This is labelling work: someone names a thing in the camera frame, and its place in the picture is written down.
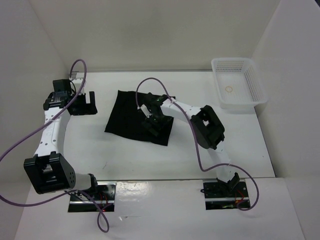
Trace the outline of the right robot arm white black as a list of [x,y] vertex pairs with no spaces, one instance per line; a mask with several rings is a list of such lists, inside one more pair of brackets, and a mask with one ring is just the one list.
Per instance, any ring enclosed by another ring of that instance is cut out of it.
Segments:
[[[211,106],[191,106],[167,94],[156,96],[150,92],[141,102],[138,93],[135,93],[135,103],[137,110],[144,115],[142,126],[155,137],[160,136],[174,119],[187,123],[195,143],[200,170],[208,172],[217,169],[218,188],[223,196],[229,197],[237,190],[240,177],[237,172],[230,170],[233,165],[225,150],[225,127]],[[200,148],[207,150],[214,161],[213,166],[203,167]]]

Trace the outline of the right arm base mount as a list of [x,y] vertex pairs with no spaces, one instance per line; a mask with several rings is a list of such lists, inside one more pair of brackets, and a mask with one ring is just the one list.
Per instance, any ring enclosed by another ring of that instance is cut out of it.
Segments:
[[225,185],[217,180],[203,181],[200,190],[204,195],[206,210],[248,209],[251,207],[247,185],[240,181],[233,190],[228,191]]

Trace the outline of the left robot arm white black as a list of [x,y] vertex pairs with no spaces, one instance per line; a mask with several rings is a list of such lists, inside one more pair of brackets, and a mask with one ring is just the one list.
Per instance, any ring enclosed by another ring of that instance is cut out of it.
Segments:
[[25,159],[23,168],[38,194],[74,189],[93,200],[100,193],[97,179],[92,173],[76,174],[64,157],[64,141],[72,116],[97,114],[95,93],[89,92],[87,102],[85,81],[79,78],[57,79],[52,83],[53,92],[43,104],[46,127],[33,157]]

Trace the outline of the black skirt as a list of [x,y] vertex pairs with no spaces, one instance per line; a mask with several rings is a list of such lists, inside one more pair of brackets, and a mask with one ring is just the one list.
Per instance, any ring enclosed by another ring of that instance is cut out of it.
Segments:
[[144,119],[145,115],[137,109],[136,92],[118,90],[104,131],[129,140],[168,146],[173,122],[155,136],[143,127]]

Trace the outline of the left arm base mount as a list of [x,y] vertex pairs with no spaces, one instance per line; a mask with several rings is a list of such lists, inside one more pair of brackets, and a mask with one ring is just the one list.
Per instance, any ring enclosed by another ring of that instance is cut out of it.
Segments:
[[[115,209],[116,198],[115,181],[98,181],[97,192],[90,194],[90,197],[96,202],[103,212],[113,212]],[[69,213],[89,213],[98,212],[94,203],[82,193],[73,193],[69,198]]]

